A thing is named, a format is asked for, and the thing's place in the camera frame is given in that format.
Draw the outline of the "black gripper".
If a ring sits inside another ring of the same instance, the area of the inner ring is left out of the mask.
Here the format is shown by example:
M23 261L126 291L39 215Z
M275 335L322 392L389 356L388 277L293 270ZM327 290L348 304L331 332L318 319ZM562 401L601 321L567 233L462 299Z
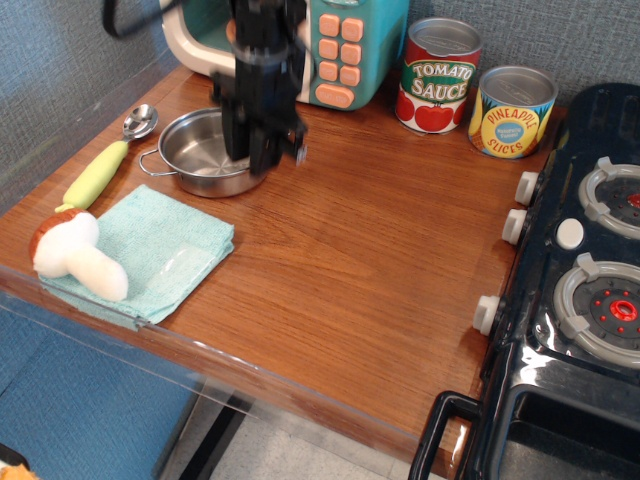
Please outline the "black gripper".
M232 76L211 75L227 155L233 161L249 155L252 175L265 174L284 155L298 163L306 159L307 126L296 110L305 57L303 47L289 47L280 57L238 58Z

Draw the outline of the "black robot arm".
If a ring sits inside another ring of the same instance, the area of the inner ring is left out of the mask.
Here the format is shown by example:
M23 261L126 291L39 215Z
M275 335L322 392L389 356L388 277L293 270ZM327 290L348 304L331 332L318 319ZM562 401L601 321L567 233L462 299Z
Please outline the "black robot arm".
M233 1L227 36L232 75L213 73L212 99L222 113L225 148L247 159L253 176L276 167L283 155L304 156L307 127L296 110L304 84L306 46L298 35L304 1Z

